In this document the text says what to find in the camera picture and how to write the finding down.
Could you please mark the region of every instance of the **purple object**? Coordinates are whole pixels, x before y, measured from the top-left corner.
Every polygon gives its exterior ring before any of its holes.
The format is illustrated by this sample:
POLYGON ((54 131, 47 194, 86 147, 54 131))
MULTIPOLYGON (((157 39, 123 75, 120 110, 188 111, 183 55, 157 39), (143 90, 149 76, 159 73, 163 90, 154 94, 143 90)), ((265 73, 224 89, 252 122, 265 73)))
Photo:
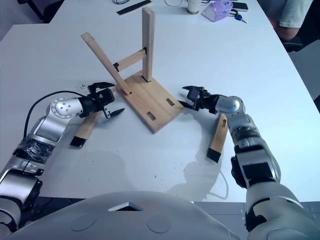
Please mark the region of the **purple object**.
POLYGON ((230 0, 217 0, 210 3, 201 14, 212 22, 216 22, 227 17, 233 6, 232 1, 230 0))

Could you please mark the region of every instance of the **person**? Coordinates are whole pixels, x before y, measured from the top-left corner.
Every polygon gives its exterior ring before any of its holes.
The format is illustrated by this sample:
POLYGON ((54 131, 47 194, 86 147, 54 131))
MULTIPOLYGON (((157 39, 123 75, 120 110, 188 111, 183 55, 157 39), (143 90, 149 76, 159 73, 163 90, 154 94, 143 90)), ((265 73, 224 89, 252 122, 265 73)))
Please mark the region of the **person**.
POLYGON ((258 0, 276 34, 283 41, 293 39, 313 0, 258 0))

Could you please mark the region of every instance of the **white cup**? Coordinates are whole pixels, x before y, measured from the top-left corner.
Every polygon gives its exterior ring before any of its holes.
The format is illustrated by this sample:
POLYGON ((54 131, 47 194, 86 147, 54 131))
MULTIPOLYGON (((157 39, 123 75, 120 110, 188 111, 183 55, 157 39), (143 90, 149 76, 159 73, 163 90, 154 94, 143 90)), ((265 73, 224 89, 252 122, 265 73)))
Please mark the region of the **white cup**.
POLYGON ((199 13, 201 1, 202 0, 188 0, 188 13, 190 14, 199 13))

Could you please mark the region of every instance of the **keys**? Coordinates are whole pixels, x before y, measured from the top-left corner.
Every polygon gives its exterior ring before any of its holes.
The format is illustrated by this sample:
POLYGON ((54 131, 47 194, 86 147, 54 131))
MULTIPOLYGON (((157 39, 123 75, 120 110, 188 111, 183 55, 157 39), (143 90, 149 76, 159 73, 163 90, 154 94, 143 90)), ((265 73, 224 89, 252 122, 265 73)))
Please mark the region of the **keys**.
POLYGON ((248 23, 246 20, 244 20, 244 19, 242 18, 242 16, 241 16, 241 15, 238 13, 238 11, 235 10, 235 9, 231 9, 230 15, 231 15, 231 17, 234 17, 234 18, 235 18, 236 20, 238 20, 238 21, 241 21, 241 22, 243 22, 243 23, 245 23, 245 24, 248 23))
POLYGON ((234 18, 235 18, 236 20, 238 20, 238 21, 241 21, 241 22, 245 23, 245 24, 248 23, 246 20, 244 20, 244 19, 242 18, 242 16, 241 16, 240 14, 235 14, 235 15, 234 15, 234 18))

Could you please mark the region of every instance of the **black chair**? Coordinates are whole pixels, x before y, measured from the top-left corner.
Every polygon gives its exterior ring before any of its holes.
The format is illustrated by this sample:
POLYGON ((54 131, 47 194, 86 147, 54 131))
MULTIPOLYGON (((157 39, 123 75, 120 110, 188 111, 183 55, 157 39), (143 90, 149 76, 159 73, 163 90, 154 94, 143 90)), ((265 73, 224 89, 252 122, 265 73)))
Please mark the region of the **black chair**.
POLYGON ((285 50, 298 52, 309 44, 320 40, 320 0, 314 0, 297 35, 290 41, 283 41, 285 50))
POLYGON ((43 14, 39 11, 33 0, 17 0, 17 2, 19 4, 28 4, 30 8, 34 11, 34 13, 38 16, 38 18, 43 23, 48 24, 54 18, 60 6, 63 4, 64 0, 60 0, 48 5, 44 9, 43 14))
POLYGON ((320 113, 320 95, 314 100, 314 104, 320 113))

